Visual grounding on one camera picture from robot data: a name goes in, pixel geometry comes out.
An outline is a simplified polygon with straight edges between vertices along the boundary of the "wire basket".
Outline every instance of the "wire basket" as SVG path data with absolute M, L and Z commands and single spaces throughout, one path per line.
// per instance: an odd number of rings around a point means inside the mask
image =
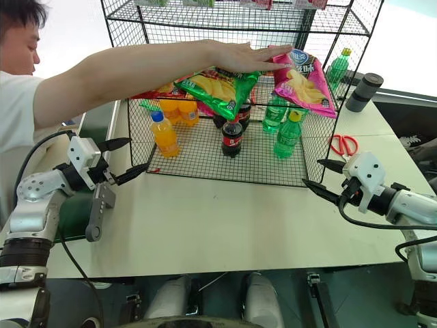
M 373 33 L 383 0 L 331 0 L 325 10 L 294 8 L 292 0 L 273 1 L 271 10 L 241 7 L 239 1 L 216 0 L 213 8 L 184 7 L 169 0 L 165 7 L 135 5 L 133 0 L 101 0 L 113 46 L 168 43 L 201 39 L 250 42 L 254 49 L 293 44 L 316 56 L 325 72 L 343 48 L 352 49 L 348 72 L 332 96 L 339 111 Z M 241 153 L 223 156 L 222 135 L 213 121 L 201 116 L 190 128 L 177 124 L 178 157 L 165 159 L 156 149 L 147 111 L 141 100 L 128 101 L 131 161 L 148 163 L 149 173 L 303 187 L 302 178 L 319 181 L 324 169 L 318 159 L 328 156 L 336 120 L 310 113 L 293 156 L 279 160 L 273 153 L 276 135 L 262 131 L 266 105 L 274 89 L 272 77 L 262 76 L 251 101 L 251 121 Z

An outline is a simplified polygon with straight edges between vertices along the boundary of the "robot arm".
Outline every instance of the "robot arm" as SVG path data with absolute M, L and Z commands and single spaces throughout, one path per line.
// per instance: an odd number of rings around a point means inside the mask
M 18 201 L 10 215 L 0 254 L 0 326 L 9 320 L 24 327 L 45 327 L 50 293 L 45 289 L 50 248 L 57 233 L 62 203 L 81 189 L 95 189 L 108 182 L 121 185 L 147 169 L 132 167 L 114 176 L 102 152 L 118 149 L 129 142 L 119 138 L 96 145 L 92 139 L 72 137 L 70 164 L 53 171 L 32 174 L 17 188 Z
M 346 164 L 329 159 L 320 164 L 344 174 L 343 192 L 337 195 L 322 184 L 304 180 L 316 195 L 334 203 L 347 221 L 377 229 L 399 229 L 406 243 L 396 247 L 396 253 L 408 262 L 414 294 L 419 306 L 419 327 L 437 327 L 437 199 L 419 195 L 401 184 L 384 185 L 385 171 L 370 152 L 355 154 Z M 385 215 L 391 225 L 381 225 L 353 220 L 344 213 L 346 204 L 358 206 Z M 408 259 L 400 253 L 406 248 Z

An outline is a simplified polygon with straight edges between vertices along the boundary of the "white tabletop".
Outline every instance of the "white tabletop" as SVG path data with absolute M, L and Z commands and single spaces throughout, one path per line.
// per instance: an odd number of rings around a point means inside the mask
M 126 116 L 122 106 L 115 137 L 127 136 Z M 361 151 L 372 151 L 390 167 L 387 185 L 396 181 L 432 193 L 373 103 L 362 113 L 343 110 L 337 132 L 355 136 Z M 44 165 L 50 167 L 50 161 Z M 127 148 L 113 153 L 116 174 L 129 166 Z M 327 172 L 324 184 L 339 192 L 343 180 Z M 116 205 L 104 217 L 100 241 L 68 243 L 90 277 L 394 262 L 399 260 L 394 247 L 404 241 L 398 231 L 349 224 L 332 204 L 304 188 L 142 174 L 113 190 Z M 373 213 L 347 212 L 385 223 Z M 48 268 L 52 278 L 80 277 L 60 245 L 52 249 Z

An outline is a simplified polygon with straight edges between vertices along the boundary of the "black hair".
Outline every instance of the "black hair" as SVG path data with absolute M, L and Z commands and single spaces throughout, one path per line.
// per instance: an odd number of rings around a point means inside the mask
M 0 41 L 10 27 L 27 23 L 43 27 L 46 20 L 47 7 L 38 0 L 0 0 Z

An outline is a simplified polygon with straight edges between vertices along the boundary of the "man's arm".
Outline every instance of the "man's arm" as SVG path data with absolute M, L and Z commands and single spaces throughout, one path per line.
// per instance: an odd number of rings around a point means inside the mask
M 248 44 L 211 40 L 123 46 L 95 53 L 38 86 L 33 101 L 35 129 L 69 120 L 112 100 L 155 90 L 210 66 L 229 71 L 276 70 L 267 63 L 291 46 L 251 50 Z

